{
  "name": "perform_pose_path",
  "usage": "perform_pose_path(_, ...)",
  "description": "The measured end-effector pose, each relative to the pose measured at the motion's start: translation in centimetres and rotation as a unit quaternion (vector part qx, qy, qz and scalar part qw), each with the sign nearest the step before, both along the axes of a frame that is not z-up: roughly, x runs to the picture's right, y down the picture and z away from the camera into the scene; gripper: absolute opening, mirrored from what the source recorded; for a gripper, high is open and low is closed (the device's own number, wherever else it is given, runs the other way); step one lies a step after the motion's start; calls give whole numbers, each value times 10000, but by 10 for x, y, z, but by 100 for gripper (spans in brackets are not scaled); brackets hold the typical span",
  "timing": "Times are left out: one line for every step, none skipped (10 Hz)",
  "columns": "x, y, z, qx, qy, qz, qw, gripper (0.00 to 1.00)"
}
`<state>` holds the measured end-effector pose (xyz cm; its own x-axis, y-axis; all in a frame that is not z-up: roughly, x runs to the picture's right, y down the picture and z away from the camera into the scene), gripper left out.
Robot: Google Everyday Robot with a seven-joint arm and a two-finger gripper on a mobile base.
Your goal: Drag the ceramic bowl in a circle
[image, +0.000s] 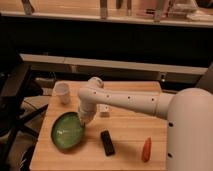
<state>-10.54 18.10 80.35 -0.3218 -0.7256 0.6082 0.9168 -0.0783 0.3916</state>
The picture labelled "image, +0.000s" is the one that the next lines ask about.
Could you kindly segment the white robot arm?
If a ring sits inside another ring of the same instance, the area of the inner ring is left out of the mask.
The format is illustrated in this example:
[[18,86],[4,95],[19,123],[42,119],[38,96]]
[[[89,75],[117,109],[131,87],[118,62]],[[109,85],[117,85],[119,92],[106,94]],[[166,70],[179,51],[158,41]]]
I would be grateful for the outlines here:
[[167,171],[213,171],[213,94],[187,88],[176,94],[116,91],[92,77],[78,90],[80,120],[90,123],[99,104],[167,121]]

